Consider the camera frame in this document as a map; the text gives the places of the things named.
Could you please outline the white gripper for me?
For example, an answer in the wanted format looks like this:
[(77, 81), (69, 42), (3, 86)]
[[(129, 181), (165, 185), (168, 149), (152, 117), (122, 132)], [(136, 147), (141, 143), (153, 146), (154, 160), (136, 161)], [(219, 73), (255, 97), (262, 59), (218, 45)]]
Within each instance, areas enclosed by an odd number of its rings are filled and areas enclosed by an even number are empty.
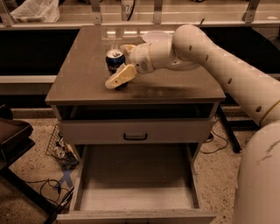
[(148, 74), (154, 71), (151, 63), (150, 46), (147, 43), (121, 45), (120, 49), (125, 55), (129, 55), (131, 64), (122, 64), (117, 68), (116, 73), (111, 75), (105, 82), (105, 87), (108, 89), (118, 88), (122, 84), (133, 80), (137, 73)]

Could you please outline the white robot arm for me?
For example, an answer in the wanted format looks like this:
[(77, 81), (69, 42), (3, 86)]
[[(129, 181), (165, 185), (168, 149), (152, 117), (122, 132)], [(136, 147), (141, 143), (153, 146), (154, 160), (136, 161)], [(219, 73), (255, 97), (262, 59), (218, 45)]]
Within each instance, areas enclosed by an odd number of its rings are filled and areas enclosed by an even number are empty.
[(233, 224), (280, 224), (280, 81), (217, 46), (199, 27), (181, 25), (172, 38), (122, 45), (129, 63), (106, 81), (109, 89), (160, 68), (203, 66), (260, 129), (241, 158)]

